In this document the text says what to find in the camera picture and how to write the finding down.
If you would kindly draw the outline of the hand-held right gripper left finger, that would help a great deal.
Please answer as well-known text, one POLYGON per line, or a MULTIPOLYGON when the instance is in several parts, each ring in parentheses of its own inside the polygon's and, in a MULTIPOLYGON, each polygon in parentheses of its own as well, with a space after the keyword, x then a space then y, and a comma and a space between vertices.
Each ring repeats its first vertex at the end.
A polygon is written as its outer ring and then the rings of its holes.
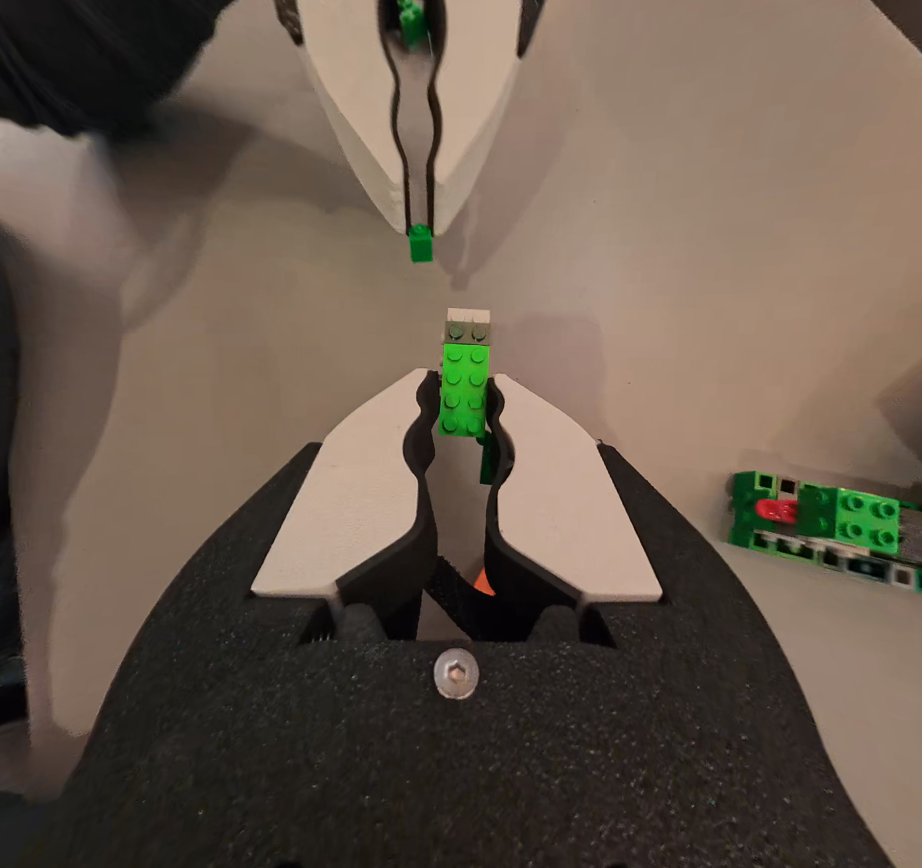
POLYGON ((367 605, 388 637, 416 639, 438 561, 426 473, 441 380, 418 368, 355 408, 318 447, 251 585, 260 599, 367 605))

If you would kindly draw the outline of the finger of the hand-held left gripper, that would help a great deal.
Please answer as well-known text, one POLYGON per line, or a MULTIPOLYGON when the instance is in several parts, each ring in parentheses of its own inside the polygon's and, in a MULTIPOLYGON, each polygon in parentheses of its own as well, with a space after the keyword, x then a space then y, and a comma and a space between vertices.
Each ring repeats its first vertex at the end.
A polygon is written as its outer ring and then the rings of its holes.
POLYGON ((296 0, 303 57, 352 172, 386 221, 407 231, 405 163, 394 134, 395 75, 379 0, 296 0))
POLYGON ((434 233, 467 203, 510 100, 523 0, 443 0, 444 49, 434 90, 442 115, 434 158, 434 233))

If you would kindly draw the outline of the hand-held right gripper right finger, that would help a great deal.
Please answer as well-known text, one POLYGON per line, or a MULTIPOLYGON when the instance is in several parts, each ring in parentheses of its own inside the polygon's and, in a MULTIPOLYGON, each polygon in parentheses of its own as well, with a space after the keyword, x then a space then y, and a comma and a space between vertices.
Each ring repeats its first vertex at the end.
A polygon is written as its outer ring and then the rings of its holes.
POLYGON ((514 639, 528 639, 548 610, 570 613, 580 637, 591 608, 662 603, 598 441, 507 374, 490 379, 487 418, 498 464, 483 559, 514 639))

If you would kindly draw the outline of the green and grey brick assembly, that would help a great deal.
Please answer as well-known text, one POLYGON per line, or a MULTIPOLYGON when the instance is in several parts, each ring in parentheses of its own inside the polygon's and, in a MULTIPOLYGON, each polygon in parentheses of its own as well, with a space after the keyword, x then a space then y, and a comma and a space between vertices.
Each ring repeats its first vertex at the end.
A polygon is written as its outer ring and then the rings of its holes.
POLYGON ((439 432, 474 439, 481 447, 479 481, 490 485, 497 447, 487 419, 490 312, 450 307, 444 322, 439 432))

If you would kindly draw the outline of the person's left forearm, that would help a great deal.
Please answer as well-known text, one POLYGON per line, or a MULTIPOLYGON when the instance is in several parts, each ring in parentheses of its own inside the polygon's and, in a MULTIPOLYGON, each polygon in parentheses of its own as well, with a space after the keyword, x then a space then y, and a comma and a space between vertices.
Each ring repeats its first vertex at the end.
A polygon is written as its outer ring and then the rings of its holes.
POLYGON ((125 139, 146 130, 234 0, 1 0, 1 117, 125 139))

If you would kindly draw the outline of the grey desk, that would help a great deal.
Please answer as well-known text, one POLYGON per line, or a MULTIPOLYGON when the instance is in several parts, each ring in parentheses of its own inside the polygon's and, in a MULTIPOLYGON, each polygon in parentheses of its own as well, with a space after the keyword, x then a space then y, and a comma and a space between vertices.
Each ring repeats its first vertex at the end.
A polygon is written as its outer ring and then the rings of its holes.
POLYGON ((547 0, 409 265, 270 7, 166 135, 2 124, 32 712, 23 866, 920 866, 920 598, 732 549, 740 458, 920 480, 920 58, 859 0, 547 0), (260 599, 316 451, 450 307, 600 444, 663 586, 526 640, 260 599), (737 574, 743 564, 743 580, 737 574))

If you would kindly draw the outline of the green brick structure left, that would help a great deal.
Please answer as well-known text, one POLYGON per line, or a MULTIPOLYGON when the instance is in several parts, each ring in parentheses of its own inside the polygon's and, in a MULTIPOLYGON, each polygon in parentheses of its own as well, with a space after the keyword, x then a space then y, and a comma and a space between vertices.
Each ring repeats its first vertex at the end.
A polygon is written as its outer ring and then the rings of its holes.
POLYGON ((396 0, 400 41, 413 52, 431 44, 431 30, 424 0, 396 0))

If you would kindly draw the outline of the colourful brick build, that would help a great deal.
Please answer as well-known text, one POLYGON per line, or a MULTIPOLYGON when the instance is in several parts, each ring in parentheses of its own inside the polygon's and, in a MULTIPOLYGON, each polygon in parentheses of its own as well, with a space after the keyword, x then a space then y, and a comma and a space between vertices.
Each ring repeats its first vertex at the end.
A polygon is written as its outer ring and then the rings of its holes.
POLYGON ((920 504, 760 470, 728 480, 728 543, 921 592, 920 504))

